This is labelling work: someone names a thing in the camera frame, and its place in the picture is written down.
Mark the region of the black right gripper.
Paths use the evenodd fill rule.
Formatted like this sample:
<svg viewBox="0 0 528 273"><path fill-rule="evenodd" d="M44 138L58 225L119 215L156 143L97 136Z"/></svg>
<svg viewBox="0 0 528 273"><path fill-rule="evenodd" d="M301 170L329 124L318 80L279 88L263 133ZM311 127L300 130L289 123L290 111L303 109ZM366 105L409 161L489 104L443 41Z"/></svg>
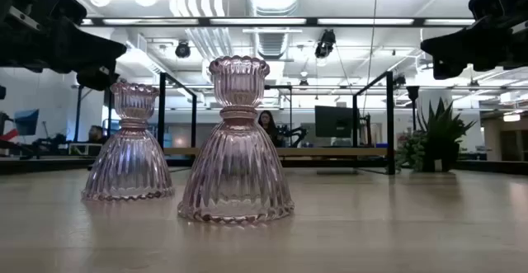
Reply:
<svg viewBox="0 0 528 273"><path fill-rule="evenodd" d="M433 60L435 80L456 78L468 64L528 67L528 0L470 0L469 10L472 24L420 44Z"/></svg>

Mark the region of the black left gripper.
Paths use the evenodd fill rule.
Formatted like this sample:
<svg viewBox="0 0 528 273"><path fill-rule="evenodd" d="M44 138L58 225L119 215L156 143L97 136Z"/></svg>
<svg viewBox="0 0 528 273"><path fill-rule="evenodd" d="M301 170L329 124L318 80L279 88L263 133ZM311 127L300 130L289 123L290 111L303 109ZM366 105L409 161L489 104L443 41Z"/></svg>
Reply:
<svg viewBox="0 0 528 273"><path fill-rule="evenodd" d="M77 0L0 0L0 67L40 73L114 68L126 46L79 29L87 15ZM78 73L77 82L104 91L118 73Z"/></svg>

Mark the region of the pink glass candle holder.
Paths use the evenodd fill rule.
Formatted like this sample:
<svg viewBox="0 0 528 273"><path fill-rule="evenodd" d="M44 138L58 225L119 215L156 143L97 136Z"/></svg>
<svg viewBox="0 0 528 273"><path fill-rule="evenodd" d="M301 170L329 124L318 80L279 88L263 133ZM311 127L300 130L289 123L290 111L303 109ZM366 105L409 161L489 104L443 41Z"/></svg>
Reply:
<svg viewBox="0 0 528 273"><path fill-rule="evenodd" d="M211 61L209 71L221 121L196 155L179 216L254 224L291 215L295 204L276 147L257 122L269 65L235 55Z"/></svg>
<svg viewBox="0 0 528 273"><path fill-rule="evenodd" d="M160 91L149 85L111 86L120 128L102 146L82 190L84 200L147 200L174 195L163 150L149 132Z"/></svg>

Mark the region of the blue lit monitor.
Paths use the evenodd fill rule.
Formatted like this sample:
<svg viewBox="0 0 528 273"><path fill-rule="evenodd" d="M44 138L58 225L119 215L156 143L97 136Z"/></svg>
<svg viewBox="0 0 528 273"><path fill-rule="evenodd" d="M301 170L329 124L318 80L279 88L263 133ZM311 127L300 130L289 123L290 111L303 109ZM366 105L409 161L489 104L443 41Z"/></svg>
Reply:
<svg viewBox="0 0 528 273"><path fill-rule="evenodd" d="M39 109L34 109L27 111L17 111L14 114L14 124L20 136L35 135L39 113Z"/></svg>

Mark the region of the green potted plant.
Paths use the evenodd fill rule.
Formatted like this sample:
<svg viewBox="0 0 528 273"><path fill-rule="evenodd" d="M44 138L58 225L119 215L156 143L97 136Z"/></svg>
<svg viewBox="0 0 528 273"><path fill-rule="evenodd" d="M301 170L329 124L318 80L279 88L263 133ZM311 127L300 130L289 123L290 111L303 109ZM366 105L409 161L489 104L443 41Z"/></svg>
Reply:
<svg viewBox="0 0 528 273"><path fill-rule="evenodd" d="M460 114L453 115L453 104L442 98L436 108L429 104L427 118L421 112L419 128L403 134L395 152L395 170L402 166L415 172L448 172L457 161L461 139L475 125L465 123Z"/></svg>

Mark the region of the black computer monitor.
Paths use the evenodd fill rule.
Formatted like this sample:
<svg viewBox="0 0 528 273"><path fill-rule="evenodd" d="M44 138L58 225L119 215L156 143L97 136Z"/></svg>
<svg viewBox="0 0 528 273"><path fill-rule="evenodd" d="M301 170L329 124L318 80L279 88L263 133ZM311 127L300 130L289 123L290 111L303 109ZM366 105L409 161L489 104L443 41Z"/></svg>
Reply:
<svg viewBox="0 0 528 273"><path fill-rule="evenodd" d="M354 110L347 107L315 106L315 134L319 138L350 138Z"/></svg>

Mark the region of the black metal table frame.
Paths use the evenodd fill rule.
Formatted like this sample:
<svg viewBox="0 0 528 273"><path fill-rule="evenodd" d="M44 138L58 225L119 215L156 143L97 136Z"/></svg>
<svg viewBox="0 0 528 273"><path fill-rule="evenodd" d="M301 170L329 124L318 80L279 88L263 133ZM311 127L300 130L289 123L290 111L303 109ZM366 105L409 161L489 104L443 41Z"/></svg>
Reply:
<svg viewBox="0 0 528 273"><path fill-rule="evenodd" d="M57 159L9 159L0 158L0 175L28 172L52 172L73 169L91 169L93 158L57 158ZM284 160L282 167L387 167L382 160ZM528 162L494 162L479 160L459 160L452 165L453 170L473 172L504 173L528 177Z"/></svg>

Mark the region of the black overhead frame beam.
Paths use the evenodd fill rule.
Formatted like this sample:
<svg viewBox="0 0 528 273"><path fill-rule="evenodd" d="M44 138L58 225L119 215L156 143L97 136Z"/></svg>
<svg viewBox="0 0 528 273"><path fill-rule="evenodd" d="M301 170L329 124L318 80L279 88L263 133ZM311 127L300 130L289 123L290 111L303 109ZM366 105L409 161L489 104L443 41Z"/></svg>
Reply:
<svg viewBox="0 0 528 273"><path fill-rule="evenodd" d="M439 17L88 17L82 27L388 27L459 28L474 21Z"/></svg>

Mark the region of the wooden shelf with black frame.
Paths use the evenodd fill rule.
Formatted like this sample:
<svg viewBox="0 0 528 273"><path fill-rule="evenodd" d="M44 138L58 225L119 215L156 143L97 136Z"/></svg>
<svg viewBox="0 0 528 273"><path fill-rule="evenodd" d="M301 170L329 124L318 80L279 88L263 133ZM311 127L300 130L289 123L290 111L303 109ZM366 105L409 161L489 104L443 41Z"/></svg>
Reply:
<svg viewBox="0 0 528 273"><path fill-rule="evenodd" d="M357 137L353 137L353 147L350 148L278 148L277 152L280 156L284 157L344 157L344 156L385 156L386 158L386 166L387 166L387 174L388 175L394 175L395 174L395 150L394 150L394 125L391 124L391 121L394 120L394 99L393 99L393 76L394 73L392 71L385 71L382 74L380 74L376 79L374 79L372 82L368 83L366 86L364 86L362 89L360 89L357 93L353 95L353 109L354 109L354 116L356 116L356 107L357 107L357 97L361 95L364 92L367 92L370 88L372 88L377 82L381 81L382 79L386 80L385 90L386 90L386 96L387 96L387 103L386 103L386 112L387 112L387 121L389 122L387 124L386 132L387 136L389 137L388 140L388 147L387 148L365 148L365 147L357 147Z"/></svg>

